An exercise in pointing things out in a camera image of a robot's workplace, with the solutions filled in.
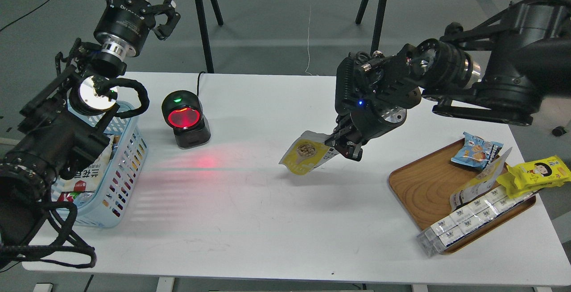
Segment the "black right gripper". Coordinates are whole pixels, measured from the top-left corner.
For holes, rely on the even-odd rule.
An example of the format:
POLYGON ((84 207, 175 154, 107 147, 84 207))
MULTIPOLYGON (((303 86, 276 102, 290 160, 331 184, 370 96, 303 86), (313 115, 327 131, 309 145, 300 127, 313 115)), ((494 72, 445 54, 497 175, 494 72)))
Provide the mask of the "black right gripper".
POLYGON ((363 144, 389 133, 406 120, 408 109, 422 97, 414 83, 407 57, 349 53, 336 72, 335 111, 337 126, 324 144, 349 160, 361 161, 363 144))

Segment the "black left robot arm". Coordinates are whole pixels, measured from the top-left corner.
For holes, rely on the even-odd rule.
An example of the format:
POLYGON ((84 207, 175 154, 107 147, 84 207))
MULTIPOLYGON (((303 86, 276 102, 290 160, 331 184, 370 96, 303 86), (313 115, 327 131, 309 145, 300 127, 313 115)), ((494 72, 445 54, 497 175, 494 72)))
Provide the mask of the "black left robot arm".
POLYGON ((105 0, 95 42, 77 38, 67 56, 55 58, 56 77, 20 113, 23 139, 1 159, 1 267, 12 262, 47 262, 53 253, 90 258, 75 268, 91 268, 96 253, 75 231, 78 209, 54 202, 59 178, 70 180, 108 147, 105 130, 113 119, 147 111, 145 87, 124 78, 126 57, 141 53, 149 32, 167 39, 180 20, 174 0, 105 0))

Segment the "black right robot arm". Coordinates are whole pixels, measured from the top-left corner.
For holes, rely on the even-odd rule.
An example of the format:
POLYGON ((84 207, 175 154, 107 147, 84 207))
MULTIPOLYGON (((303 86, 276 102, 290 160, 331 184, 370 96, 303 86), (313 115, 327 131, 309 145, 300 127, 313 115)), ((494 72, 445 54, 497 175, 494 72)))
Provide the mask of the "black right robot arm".
POLYGON ((570 12, 570 0, 522 0, 393 56, 350 53, 337 67, 337 125, 324 143, 360 161, 422 99, 445 117, 531 125, 545 97, 570 97, 570 12))

